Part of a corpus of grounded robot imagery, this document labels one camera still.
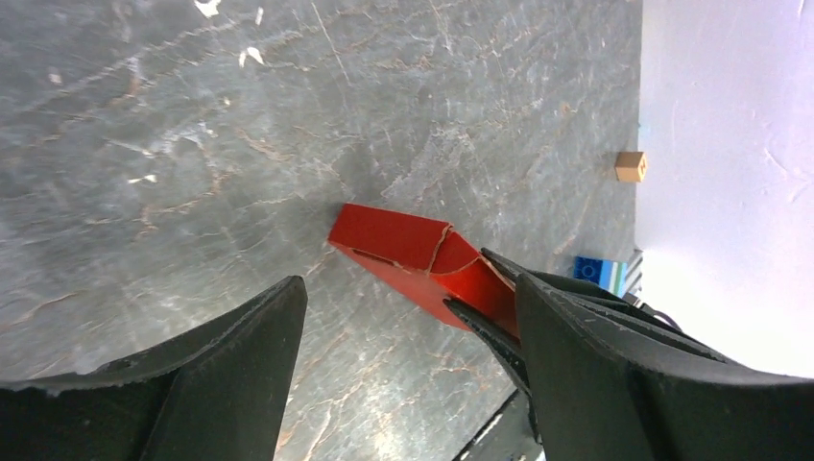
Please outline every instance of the gray marble tabletop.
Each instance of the gray marble tabletop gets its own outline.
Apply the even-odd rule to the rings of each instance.
[[[91,372],[300,274],[277,459],[451,458],[511,385],[325,244],[338,207],[549,272],[627,258],[640,28],[635,0],[0,3],[0,381]]]

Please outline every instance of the red object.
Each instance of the red object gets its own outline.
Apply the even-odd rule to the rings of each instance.
[[[454,297],[517,337],[514,287],[451,224],[345,204],[328,242],[445,324],[468,329]]]

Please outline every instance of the white backdrop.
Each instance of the white backdrop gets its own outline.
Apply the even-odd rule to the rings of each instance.
[[[644,0],[643,298],[814,377],[814,0]]]

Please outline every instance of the blue box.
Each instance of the blue box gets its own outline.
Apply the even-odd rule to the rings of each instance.
[[[574,279],[596,283],[620,298],[625,295],[625,277],[627,275],[627,262],[577,256],[574,264]]]

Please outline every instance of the brown box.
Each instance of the brown box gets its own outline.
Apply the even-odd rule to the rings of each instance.
[[[642,182],[647,173],[643,152],[620,152],[616,158],[616,178],[622,182]]]

